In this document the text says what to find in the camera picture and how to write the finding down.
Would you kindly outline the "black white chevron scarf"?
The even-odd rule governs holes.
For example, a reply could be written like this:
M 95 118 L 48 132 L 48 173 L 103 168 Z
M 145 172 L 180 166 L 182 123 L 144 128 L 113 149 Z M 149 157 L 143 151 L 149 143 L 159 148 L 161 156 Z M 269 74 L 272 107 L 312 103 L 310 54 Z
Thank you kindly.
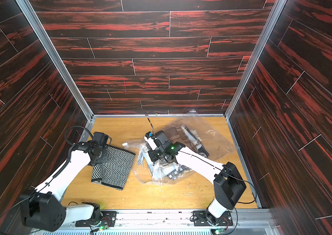
M 108 160 L 93 167 L 91 182 L 122 191 L 136 154 L 114 146 L 107 147 Z

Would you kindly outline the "clear plastic vacuum bag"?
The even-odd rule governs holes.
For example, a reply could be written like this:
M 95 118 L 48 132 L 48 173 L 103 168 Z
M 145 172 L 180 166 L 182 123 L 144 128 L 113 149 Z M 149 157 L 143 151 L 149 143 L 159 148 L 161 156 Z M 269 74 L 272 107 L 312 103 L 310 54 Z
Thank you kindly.
M 172 185 L 199 173 L 213 181 L 220 161 L 236 152 L 235 145 L 206 121 L 207 114 L 190 110 L 143 138 L 123 143 L 138 151 L 134 175 L 142 184 Z

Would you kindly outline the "brown plaid fringed scarf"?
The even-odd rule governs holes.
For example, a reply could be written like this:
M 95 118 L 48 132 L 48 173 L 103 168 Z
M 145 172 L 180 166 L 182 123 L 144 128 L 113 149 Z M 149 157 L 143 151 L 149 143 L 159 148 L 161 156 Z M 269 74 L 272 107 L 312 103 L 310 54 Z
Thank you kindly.
M 187 126 L 181 125 L 171 129 L 170 139 L 172 142 L 180 142 L 192 151 L 204 158 L 209 157 L 208 151 L 203 146 L 196 130 L 190 130 Z

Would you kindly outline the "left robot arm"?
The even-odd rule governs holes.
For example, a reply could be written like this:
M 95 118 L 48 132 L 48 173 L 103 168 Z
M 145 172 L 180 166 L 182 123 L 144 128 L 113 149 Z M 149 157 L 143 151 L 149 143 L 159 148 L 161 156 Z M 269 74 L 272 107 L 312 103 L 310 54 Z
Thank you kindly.
M 83 203 L 63 206 L 60 201 L 68 186 L 87 166 L 107 162 L 108 146 L 112 139 L 95 132 L 87 142 L 72 144 L 66 161 L 30 195 L 22 195 L 20 203 L 21 222 L 26 227 L 54 232 L 63 225 L 85 221 L 88 226 L 98 226 L 102 215 L 97 204 Z

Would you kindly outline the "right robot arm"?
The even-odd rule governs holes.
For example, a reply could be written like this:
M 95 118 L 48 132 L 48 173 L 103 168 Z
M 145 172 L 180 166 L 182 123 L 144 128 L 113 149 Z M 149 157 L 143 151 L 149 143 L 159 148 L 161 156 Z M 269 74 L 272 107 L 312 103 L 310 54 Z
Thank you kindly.
M 234 209 L 246 190 L 245 181 L 231 162 L 222 164 L 209 160 L 180 142 L 172 143 L 163 131 L 148 132 L 144 140 L 150 147 L 151 157 L 186 166 L 213 184 L 215 198 L 203 216 L 210 225 L 218 225 L 222 215 Z

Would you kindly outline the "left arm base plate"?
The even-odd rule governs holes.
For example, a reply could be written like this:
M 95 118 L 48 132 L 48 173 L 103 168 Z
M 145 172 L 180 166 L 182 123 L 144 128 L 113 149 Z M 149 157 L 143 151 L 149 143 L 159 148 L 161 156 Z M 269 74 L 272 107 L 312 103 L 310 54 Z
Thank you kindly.
M 117 211 L 100 211 L 100 213 L 93 214 L 88 220 L 77 221 L 75 226 L 78 228 L 107 229 L 115 226 L 117 214 Z

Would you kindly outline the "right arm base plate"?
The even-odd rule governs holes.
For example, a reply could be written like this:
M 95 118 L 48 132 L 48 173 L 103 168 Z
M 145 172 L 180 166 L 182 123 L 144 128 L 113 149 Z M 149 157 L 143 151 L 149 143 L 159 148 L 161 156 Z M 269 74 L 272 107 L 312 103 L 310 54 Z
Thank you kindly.
M 196 210 L 189 218 L 194 226 L 233 226 L 231 213 L 225 211 L 221 217 L 214 217 L 208 210 Z

